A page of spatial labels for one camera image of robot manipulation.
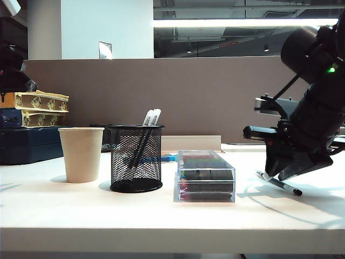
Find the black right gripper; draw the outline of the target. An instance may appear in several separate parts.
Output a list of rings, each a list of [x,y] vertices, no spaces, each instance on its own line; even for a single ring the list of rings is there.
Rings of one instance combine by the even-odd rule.
[[[279,180],[331,166],[333,125],[318,120],[279,120],[277,127],[246,126],[246,139],[266,144],[265,172]]]

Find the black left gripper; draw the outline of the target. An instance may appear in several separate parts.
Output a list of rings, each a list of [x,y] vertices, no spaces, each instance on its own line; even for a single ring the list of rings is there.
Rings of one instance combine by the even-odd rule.
[[[22,72],[24,57],[1,45],[1,93],[34,92],[37,84]]]

